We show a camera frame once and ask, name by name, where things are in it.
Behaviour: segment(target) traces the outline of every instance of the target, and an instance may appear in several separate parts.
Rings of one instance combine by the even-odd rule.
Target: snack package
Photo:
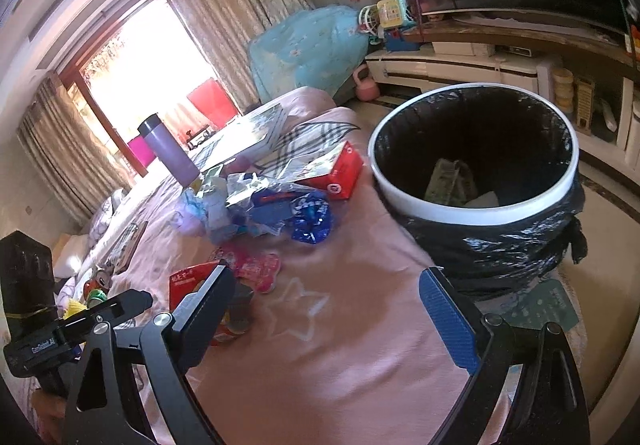
[[[219,264],[212,261],[190,266],[169,276],[169,309],[175,310],[186,295],[197,291]],[[213,335],[212,346],[235,340],[248,331],[252,322],[250,303],[253,297],[254,291],[250,287],[236,281],[234,296]]]
[[[276,287],[281,265],[277,253],[249,255],[238,245],[226,243],[216,251],[215,259],[224,259],[236,278],[249,281],[258,293],[269,293]]]
[[[363,164],[358,152],[344,141],[321,156],[311,154],[290,160],[278,180],[326,191],[329,199],[346,200],[351,197]]]
[[[293,233],[291,239],[315,245],[324,241],[333,223],[331,208],[319,190],[305,194],[292,201],[295,212],[291,219]]]
[[[322,191],[256,174],[229,175],[227,187],[233,222],[244,222],[251,235],[288,226],[292,239],[316,244],[331,231],[331,209]]]

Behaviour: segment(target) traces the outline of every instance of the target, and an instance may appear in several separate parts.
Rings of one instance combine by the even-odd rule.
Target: red chair
[[[215,79],[205,80],[200,86],[187,95],[196,109],[209,118],[218,130],[238,116],[238,109],[226,94],[226,91]]]

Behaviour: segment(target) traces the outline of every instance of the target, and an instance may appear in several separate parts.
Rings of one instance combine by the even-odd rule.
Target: red packaging
[[[175,310],[182,299],[188,294],[197,291],[219,264],[219,261],[211,261],[209,263],[191,266],[190,268],[183,268],[181,271],[170,275],[169,310]]]
[[[197,291],[219,264],[219,261],[211,261],[190,266],[169,276],[169,310],[175,310],[186,295]],[[249,329],[251,326],[249,303],[253,293],[248,286],[236,285],[234,298],[229,303],[225,316],[213,335],[212,346],[235,340]]]
[[[234,276],[249,281],[258,293],[269,293],[276,287],[281,264],[276,253],[249,255],[242,248],[226,243],[216,251],[214,259],[224,259]]]
[[[324,190],[329,199],[346,200],[351,197],[362,165],[358,151],[349,142],[342,142],[295,171],[292,178],[287,176],[287,181]]]

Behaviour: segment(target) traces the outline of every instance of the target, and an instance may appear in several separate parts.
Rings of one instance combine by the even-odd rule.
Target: star pattern
[[[329,301],[329,294],[306,290],[302,281],[294,277],[282,294],[265,304],[270,319],[267,338],[292,335],[310,342],[316,332],[316,315]]]

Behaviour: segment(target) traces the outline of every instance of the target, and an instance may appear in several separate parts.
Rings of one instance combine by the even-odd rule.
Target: pillow
[[[118,207],[120,206],[122,200],[124,200],[126,195],[127,192],[124,189],[116,189],[113,191],[113,193],[111,194],[111,207],[113,208],[113,213],[118,210]]]
[[[100,241],[100,238],[107,231],[111,218],[113,218],[113,204],[111,203],[111,196],[109,196],[98,207],[94,217],[89,222],[89,250],[95,247],[96,243]]]
[[[80,270],[82,262],[89,252],[89,236],[72,235],[62,249],[60,257],[53,265],[53,277],[56,279],[68,279]]]

